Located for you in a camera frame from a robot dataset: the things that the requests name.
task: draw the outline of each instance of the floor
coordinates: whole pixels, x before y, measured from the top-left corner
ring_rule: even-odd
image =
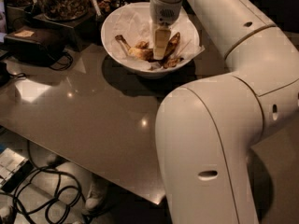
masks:
[[[11,131],[0,129],[0,144],[14,150],[26,158],[29,158],[29,150],[32,160],[37,166],[46,166],[46,158],[49,156],[50,152],[34,143],[30,143],[28,146],[27,140]],[[57,203],[50,202],[55,196],[55,189],[59,180],[57,174],[41,172],[35,175],[36,173],[33,173],[10,194],[17,194],[27,213],[36,210],[43,203],[50,202],[48,206],[45,206],[29,216],[34,223],[46,224],[52,222],[68,224],[75,223],[76,221],[82,221],[82,223],[84,223],[84,218],[81,214],[84,206],[82,198],[70,207],[70,212],[68,213],[67,218],[62,222],[59,221],[64,216],[64,211],[67,209],[66,204],[71,205],[71,203],[78,197],[77,195],[80,193],[79,189],[81,189],[82,195],[86,198],[92,174],[71,162],[63,163],[57,167],[57,170],[62,172],[59,190],[63,189],[61,195],[59,195],[60,201]],[[0,195],[0,208],[5,205],[12,205],[12,198],[7,195]],[[103,209],[103,213],[101,213],[99,217],[97,217],[96,214],[95,217],[85,218],[85,220],[92,224],[172,223],[166,201],[156,205],[113,184],[109,185],[107,203]],[[30,223],[30,221],[28,221],[23,214],[18,214],[15,223],[25,224]]]

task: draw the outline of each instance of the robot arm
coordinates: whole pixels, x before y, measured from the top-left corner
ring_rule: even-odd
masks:
[[[297,112],[299,53],[249,0],[188,1],[231,72],[186,84],[159,108],[173,223],[258,223],[246,156]]]

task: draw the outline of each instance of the white bowl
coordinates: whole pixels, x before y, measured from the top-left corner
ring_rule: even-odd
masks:
[[[198,32],[184,9],[171,26],[171,36],[176,32],[180,32],[180,44],[173,55],[180,55],[184,60],[167,69],[156,65],[159,68],[150,70],[151,63],[129,57],[115,39],[116,35],[123,35],[132,47],[138,41],[145,40],[149,41],[149,47],[152,48],[150,3],[132,3],[113,11],[103,23],[101,38],[107,53],[127,70],[145,78],[160,78],[178,70],[204,50],[199,47]]]

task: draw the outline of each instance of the table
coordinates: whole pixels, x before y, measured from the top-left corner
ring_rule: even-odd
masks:
[[[0,125],[152,203],[165,195],[155,146],[159,103],[196,79],[194,62],[158,80],[129,73],[103,47],[69,50],[65,71],[5,60],[27,75],[0,88]]]

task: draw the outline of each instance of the bowl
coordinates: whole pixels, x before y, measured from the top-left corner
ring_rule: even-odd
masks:
[[[117,63],[130,72],[149,79],[161,78],[177,71],[204,50],[199,46],[198,31],[183,8],[177,21],[170,27],[171,36],[180,32],[180,43],[172,56],[180,56],[183,60],[175,67],[165,69],[158,63],[149,63],[131,57],[121,42],[115,39],[116,35],[122,35],[131,47],[140,41],[146,41],[149,42],[149,48],[152,48],[151,27],[150,3],[132,3],[120,7],[109,14],[103,23],[101,29],[103,46]]]

